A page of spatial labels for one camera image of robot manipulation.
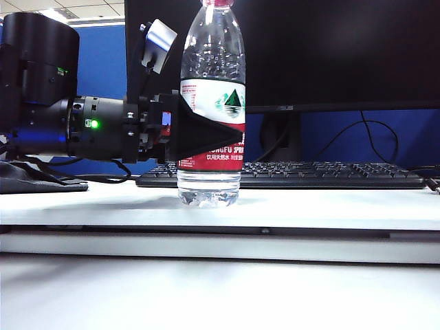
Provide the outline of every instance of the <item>green led light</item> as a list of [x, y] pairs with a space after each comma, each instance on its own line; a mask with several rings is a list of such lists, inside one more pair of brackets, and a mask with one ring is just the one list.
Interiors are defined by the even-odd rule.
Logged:
[[98, 129], [98, 128], [99, 128], [99, 121], [97, 121], [97, 120], [92, 120], [92, 121], [90, 122], [90, 127], [93, 128], [93, 129]]

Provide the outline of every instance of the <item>black keyboard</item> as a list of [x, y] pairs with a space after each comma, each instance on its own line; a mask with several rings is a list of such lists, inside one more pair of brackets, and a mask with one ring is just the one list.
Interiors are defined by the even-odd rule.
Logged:
[[[177, 167], [162, 164], [136, 179], [141, 187], [177, 187]], [[342, 162], [245, 163], [242, 188], [420, 189], [424, 179], [396, 165]]]

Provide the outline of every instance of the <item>bottle label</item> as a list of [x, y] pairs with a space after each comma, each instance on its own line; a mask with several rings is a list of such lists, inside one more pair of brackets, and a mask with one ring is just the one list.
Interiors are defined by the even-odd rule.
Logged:
[[245, 146], [245, 85], [226, 80], [185, 79], [181, 81], [180, 93], [195, 113], [242, 131], [243, 140], [180, 160], [179, 169], [241, 171]]

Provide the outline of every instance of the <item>plastic bottle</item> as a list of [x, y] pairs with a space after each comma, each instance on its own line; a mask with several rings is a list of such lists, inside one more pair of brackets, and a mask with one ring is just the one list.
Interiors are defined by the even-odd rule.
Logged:
[[[181, 94], [194, 112], [244, 132], [245, 52], [231, 11], [234, 0], [202, 3], [186, 38]], [[244, 134], [241, 143], [181, 160], [180, 199], [200, 207], [233, 204], [239, 196], [243, 152]]]

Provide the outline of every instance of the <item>red bottle cap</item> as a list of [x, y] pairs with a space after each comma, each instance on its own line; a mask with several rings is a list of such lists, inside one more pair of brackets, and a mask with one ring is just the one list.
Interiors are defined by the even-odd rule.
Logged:
[[225, 7], [232, 6], [234, 4], [234, 0], [203, 0], [204, 5], [214, 5], [216, 7]]

